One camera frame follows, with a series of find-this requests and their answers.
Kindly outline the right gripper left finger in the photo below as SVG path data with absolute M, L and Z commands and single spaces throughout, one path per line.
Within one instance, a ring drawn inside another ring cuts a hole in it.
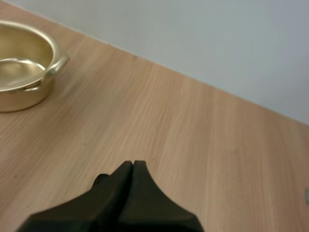
M 99 232 L 114 224 L 129 193 L 133 164 L 125 161 L 111 175 L 99 175 L 84 194 L 31 215 L 22 232 Z

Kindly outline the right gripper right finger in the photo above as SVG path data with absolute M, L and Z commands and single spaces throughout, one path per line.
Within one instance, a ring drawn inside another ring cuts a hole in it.
M 135 161 L 120 232 L 202 232 L 196 215 L 168 198 L 152 179 L 145 161 Z

